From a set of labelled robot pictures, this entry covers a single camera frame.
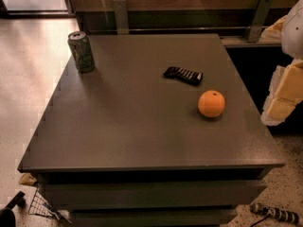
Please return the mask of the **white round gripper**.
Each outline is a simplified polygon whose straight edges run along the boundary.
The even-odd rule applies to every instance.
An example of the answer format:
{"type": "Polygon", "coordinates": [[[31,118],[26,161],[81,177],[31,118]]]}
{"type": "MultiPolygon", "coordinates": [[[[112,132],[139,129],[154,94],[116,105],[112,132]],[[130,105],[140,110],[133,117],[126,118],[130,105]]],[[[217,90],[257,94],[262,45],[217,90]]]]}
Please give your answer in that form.
{"type": "Polygon", "coordinates": [[[286,67],[276,67],[263,105],[261,122],[266,126],[277,126],[303,100],[303,0],[299,0],[287,16],[265,28],[261,38],[281,39],[282,51],[296,59],[286,67]]]}

